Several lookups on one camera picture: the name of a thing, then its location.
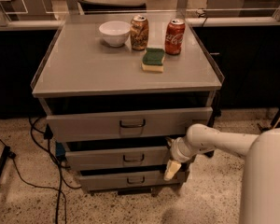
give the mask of white bowl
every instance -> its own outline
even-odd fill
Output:
[[[125,21],[108,21],[100,27],[104,41],[111,47],[121,47],[129,38],[130,24]]]

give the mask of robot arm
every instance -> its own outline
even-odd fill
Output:
[[[280,224],[280,128],[261,135],[221,133],[195,124],[186,136],[170,140],[165,180],[194,155],[221,149],[245,158],[240,224]]]

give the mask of brown can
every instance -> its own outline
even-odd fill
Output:
[[[170,55],[178,55],[181,51],[185,32],[185,22],[182,19],[170,20],[165,38],[165,51]]]
[[[148,42],[148,20],[146,17],[136,15],[131,21],[131,45],[132,49],[143,50]]]

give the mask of drawer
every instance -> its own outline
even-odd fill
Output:
[[[58,142],[185,134],[206,124],[211,107],[47,116]]]
[[[112,189],[127,189],[183,183],[188,172],[179,171],[172,180],[165,181],[162,171],[147,171],[112,175],[84,175],[78,179],[85,192]]]
[[[66,152],[71,169],[96,170],[166,164],[170,158],[167,147],[138,147],[94,151]]]

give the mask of green sponge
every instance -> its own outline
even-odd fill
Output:
[[[146,48],[142,58],[142,69],[144,71],[163,72],[164,49]]]

